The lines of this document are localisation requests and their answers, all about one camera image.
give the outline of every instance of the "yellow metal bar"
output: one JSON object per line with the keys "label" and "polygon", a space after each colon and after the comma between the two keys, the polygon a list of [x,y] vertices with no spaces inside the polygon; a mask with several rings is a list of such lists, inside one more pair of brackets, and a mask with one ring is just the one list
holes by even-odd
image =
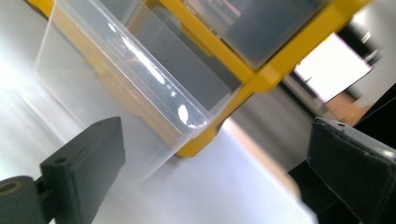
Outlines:
{"label": "yellow metal bar", "polygon": [[353,15],[372,0],[334,0],[275,55],[258,73],[255,91],[268,91],[331,33],[347,25]]}
{"label": "yellow metal bar", "polygon": [[163,7],[163,4],[159,2],[158,0],[144,0],[143,4],[146,5],[146,7],[152,9],[154,7]]}
{"label": "yellow metal bar", "polygon": [[27,2],[38,8],[47,18],[50,17],[50,13],[52,11],[53,2],[51,0],[27,0]]}
{"label": "yellow metal bar", "polygon": [[233,51],[192,14],[180,0],[159,0],[168,8],[185,27],[190,35],[200,40],[216,57],[242,82],[248,83],[254,77],[251,70]]}
{"label": "yellow metal bar", "polygon": [[242,87],[240,92],[237,93],[235,98],[231,100],[207,130],[203,131],[195,139],[192,139],[177,155],[183,157],[195,156],[216,136],[219,124],[227,119],[251,94],[254,92],[266,92],[275,87],[312,49],[319,45],[332,32],[342,29],[352,19],[353,14],[369,2],[371,0],[332,1],[274,56],[268,64],[257,72],[254,78]]}
{"label": "yellow metal bar", "polygon": [[189,37],[189,39],[194,42],[194,44],[196,46],[198,46],[203,52],[204,54],[206,54],[207,57],[213,57],[213,53],[212,51],[210,51],[210,49],[208,49],[205,45],[205,43],[203,43],[200,39],[198,39],[197,37],[195,37],[195,35],[190,31],[190,29],[188,27],[186,27],[183,23],[181,23],[181,30],[183,31],[183,33]]}

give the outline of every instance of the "table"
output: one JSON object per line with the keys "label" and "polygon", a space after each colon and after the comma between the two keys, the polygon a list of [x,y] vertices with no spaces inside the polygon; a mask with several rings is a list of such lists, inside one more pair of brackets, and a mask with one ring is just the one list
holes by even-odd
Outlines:
{"label": "table", "polygon": [[[82,131],[35,78],[46,24],[23,1],[0,3],[0,180],[38,178],[38,164]],[[174,157],[142,184],[122,169],[94,223],[316,223],[262,165],[269,159],[225,126],[196,157]]]}

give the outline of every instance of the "black bracket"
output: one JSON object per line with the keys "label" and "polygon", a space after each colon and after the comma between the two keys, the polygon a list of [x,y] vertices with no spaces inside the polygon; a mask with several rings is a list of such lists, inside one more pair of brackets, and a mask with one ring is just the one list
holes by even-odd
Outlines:
{"label": "black bracket", "polygon": [[0,224],[92,223],[125,163],[120,118],[94,123],[40,164],[0,182]]}

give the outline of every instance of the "transparent plastic box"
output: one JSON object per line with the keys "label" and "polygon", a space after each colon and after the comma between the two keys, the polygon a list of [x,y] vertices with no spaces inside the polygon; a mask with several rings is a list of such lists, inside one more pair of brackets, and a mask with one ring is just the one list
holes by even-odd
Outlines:
{"label": "transparent plastic box", "polygon": [[227,67],[210,52],[204,51],[196,42],[186,35],[183,31],[182,24],[178,18],[168,9],[161,6],[153,7],[152,12],[187,46],[194,52],[210,69],[232,90],[236,91],[242,86],[239,79],[227,69]]}
{"label": "transparent plastic box", "polygon": [[121,116],[124,170],[142,181],[204,130],[232,91],[142,2],[104,4],[112,6],[55,1],[36,73],[82,128]]}
{"label": "transparent plastic box", "polygon": [[260,68],[330,0],[183,0],[250,67]]}

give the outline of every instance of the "screw hole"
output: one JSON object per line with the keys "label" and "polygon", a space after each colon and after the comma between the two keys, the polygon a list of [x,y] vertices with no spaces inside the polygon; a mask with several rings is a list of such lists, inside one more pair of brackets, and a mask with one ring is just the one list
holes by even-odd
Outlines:
{"label": "screw hole", "polygon": [[59,158],[58,160],[55,161],[55,164],[62,164],[66,161],[65,158]]}
{"label": "screw hole", "polygon": [[6,183],[3,186],[0,186],[0,194],[8,194],[14,191],[18,187],[18,182],[10,182]]}

